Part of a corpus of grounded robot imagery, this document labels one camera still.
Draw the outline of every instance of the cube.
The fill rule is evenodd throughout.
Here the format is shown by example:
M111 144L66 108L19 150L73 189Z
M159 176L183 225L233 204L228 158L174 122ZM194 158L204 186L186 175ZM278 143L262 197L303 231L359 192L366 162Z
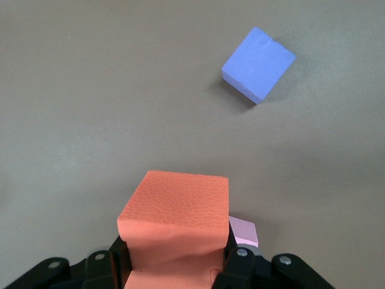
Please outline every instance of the cube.
M210 289L229 237L229 180L149 171L117 224L133 268L126 288Z
M258 247L258 236L254 223L230 216L230 224L238 245L247 244Z
M222 76L259 104L294 60L292 52L254 27L222 67Z

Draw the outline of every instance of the gray table surface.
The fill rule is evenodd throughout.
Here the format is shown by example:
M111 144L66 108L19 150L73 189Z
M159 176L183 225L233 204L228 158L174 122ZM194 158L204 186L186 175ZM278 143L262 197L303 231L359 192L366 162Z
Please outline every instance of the gray table surface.
M297 55L253 105L221 67ZM229 177L266 258L385 284L385 2L0 0L0 287L117 236L148 170Z

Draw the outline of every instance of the blue foam cube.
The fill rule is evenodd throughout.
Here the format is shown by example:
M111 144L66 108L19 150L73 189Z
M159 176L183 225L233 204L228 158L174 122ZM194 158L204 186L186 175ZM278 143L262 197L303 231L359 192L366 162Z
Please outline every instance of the blue foam cube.
M254 27L222 67L222 76L258 104L294 60L292 52Z

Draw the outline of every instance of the pink foam block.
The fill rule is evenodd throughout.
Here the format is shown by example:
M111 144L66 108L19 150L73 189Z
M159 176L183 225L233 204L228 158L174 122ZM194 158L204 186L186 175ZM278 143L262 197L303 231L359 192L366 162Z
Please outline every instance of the pink foam block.
M231 216L229 219L237 244L248 244L258 247L258 236L254 223Z

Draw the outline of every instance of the bolt head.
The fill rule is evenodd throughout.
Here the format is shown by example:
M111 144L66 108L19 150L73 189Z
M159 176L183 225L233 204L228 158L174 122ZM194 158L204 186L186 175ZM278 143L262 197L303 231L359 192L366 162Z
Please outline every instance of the bolt head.
M285 264L285 265L290 265L291 264L291 259L287 256L281 256L279 257L279 261L282 263L282 264Z
M247 256L247 251L243 248L240 248L236 251L236 254L241 257L246 257Z
M54 261L54 262L52 262L52 263L50 263L50 264L48 265L48 268L54 269L54 268L57 268L59 265L60 265L60 262L59 262L59 261Z

